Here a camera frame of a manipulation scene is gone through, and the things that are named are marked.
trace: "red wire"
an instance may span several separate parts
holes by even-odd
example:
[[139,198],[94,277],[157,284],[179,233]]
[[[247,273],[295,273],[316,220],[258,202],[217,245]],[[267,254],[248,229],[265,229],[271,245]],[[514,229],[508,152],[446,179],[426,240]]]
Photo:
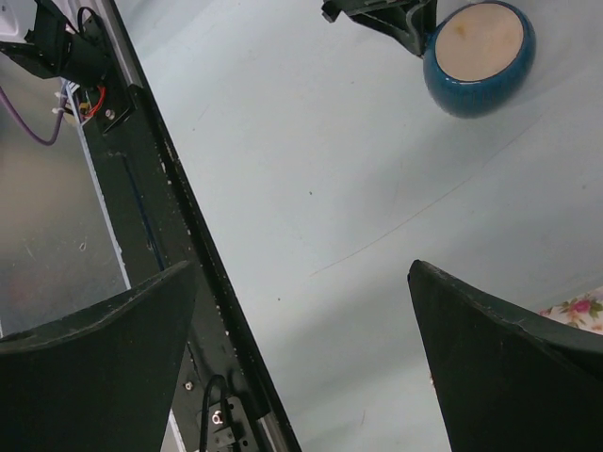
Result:
[[103,106],[103,102],[105,101],[105,97],[106,97],[106,88],[98,87],[98,90],[101,92],[101,97],[98,100],[98,103],[96,103],[96,105],[92,108],[92,110],[89,111],[88,113],[86,113],[86,115],[84,115],[84,119],[86,119],[86,120],[89,120],[90,118],[92,118],[96,113],[98,113],[98,110],[101,109],[101,106]]

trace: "white robot part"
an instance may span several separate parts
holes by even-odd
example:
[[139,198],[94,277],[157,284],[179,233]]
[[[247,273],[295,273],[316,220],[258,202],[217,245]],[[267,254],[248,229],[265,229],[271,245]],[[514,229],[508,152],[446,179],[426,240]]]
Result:
[[38,5],[34,0],[0,0],[0,41],[25,42],[34,27]]

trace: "floral pattern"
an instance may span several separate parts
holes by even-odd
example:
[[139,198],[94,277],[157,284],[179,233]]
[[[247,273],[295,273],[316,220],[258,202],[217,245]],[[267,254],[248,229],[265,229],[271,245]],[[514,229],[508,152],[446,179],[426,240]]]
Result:
[[603,287],[562,304],[544,309],[539,314],[570,327],[603,334]]

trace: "screw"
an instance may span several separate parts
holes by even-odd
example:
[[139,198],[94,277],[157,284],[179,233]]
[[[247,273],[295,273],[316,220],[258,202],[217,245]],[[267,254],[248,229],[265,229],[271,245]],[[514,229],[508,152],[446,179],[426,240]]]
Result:
[[224,423],[224,421],[222,420],[222,412],[214,412],[214,415],[211,416],[211,422],[213,422],[215,426],[222,425]]

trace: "pink flower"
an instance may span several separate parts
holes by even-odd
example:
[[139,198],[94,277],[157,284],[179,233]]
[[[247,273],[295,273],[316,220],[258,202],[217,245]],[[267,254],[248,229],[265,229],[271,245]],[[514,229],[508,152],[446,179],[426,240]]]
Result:
[[581,299],[580,301],[577,301],[576,304],[574,304],[571,308],[572,311],[577,313],[588,313],[590,309],[591,301],[588,299]]

